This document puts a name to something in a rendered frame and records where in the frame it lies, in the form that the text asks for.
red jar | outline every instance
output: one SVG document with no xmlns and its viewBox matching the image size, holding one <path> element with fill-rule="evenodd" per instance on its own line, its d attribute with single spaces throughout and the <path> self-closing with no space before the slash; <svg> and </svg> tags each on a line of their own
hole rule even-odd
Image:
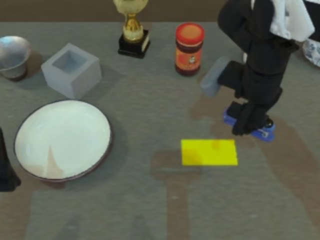
<svg viewBox="0 0 320 240">
<path fill-rule="evenodd" d="M 183 76 L 195 75 L 201 66 L 205 30 L 195 23 L 184 23 L 175 32 L 175 70 Z"/>
</svg>

red lid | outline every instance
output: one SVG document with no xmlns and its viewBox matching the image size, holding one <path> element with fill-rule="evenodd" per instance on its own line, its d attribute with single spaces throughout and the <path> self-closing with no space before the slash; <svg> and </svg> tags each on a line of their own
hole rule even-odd
<svg viewBox="0 0 320 240">
<path fill-rule="evenodd" d="M 205 30 L 199 24 L 186 22 L 176 28 L 175 37 L 182 44 L 197 45 L 204 40 Z"/>
</svg>

plate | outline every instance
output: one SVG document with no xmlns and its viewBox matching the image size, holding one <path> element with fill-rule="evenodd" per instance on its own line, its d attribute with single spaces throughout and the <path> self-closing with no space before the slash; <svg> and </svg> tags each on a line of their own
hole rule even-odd
<svg viewBox="0 0 320 240">
<path fill-rule="evenodd" d="M 62 182 L 97 167 L 112 141 L 108 118 L 95 106 L 77 100 L 47 104 L 20 126 L 14 153 L 34 177 Z"/>
</svg>

gray box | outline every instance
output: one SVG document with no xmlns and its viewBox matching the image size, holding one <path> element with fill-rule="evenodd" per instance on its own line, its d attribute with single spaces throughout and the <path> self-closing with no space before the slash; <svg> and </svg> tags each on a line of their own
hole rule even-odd
<svg viewBox="0 0 320 240">
<path fill-rule="evenodd" d="M 45 81 L 69 99 L 79 100 L 101 81 L 100 60 L 68 43 L 42 64 Z"/>
</svg>

silver cup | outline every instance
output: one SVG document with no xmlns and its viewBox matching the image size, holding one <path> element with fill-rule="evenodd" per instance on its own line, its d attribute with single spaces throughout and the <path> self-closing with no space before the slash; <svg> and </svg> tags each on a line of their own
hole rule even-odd
<svg viewBox="0 0 320 240">
<path fill-rule="evenodd" d="M 30 43 L 19 36 L 0 37 L 0 73 L 11 81 L 20 81 L 27 75 Z"/>
</svg>

